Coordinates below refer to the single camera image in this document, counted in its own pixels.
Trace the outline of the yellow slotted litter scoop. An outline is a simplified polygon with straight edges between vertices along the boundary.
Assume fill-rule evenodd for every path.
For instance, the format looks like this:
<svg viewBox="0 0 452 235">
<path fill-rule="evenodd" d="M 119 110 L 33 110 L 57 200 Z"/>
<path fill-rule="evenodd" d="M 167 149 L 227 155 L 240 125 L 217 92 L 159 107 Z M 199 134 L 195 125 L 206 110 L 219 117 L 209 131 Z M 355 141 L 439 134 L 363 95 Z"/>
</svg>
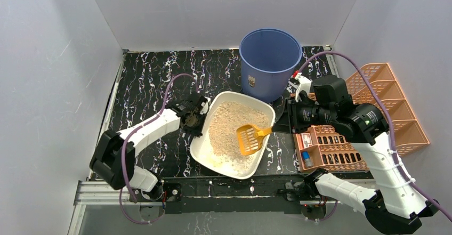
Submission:
<svg viewBox="0 0 452 235">
<path fill-rule="evenodd" d="M 236 130 L 240 154 L 250 156 L 263 147 L 264 139 L 272 133 L 272 127 L 259 128 L 252 124 L 239 127 Z"/>
</svg>

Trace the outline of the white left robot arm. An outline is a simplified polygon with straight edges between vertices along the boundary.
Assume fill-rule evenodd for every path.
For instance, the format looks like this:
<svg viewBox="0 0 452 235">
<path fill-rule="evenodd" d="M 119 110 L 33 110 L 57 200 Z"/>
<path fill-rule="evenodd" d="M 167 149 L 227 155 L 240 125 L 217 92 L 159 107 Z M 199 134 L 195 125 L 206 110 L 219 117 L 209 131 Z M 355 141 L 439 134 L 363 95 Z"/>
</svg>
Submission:
<svg viewBox="0 0 452 235">
<path fill-rule="evenodd" d="M 158 191 L 163 182 L 158 176 L 135 164 L 139 153 L 159 138 L 180 129 L 201 136 L 211 99 L 193 92 L 145 121 L 115 132 L 106 130 L 100 136 L 89 167 L 113 189 L 129 185 L 146 193 Z"/>
</svg>

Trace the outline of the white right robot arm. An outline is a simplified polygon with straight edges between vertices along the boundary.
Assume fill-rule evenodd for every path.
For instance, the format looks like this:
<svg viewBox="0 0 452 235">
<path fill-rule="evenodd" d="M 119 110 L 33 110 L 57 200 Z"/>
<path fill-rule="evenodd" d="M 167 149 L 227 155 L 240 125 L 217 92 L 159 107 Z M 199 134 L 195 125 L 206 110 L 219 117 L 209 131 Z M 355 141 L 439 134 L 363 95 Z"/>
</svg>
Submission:
<svg viewBox="0 0 452 235">
<path fill-rule="evenodd" d="M 288 189 L 288 193 L 336 199 L 364 214 L 383 234 L 413 234 L 421 227 L 421 218 L 438 211 L 435 200 L 413 187 L 414 179 L 391 148 L 392 126 L 377 106 L 355 104 L 346 82 L 334 75 L 314 81 L 294 75 L 289 85 L 296 92 L 285 100 L 284 112 L 272 131 L 297 134 L 311 126 L 332 126 L 359 152 L 377 188 L 364 188 L 317 168 L 301 185 Z"/>
</svg>

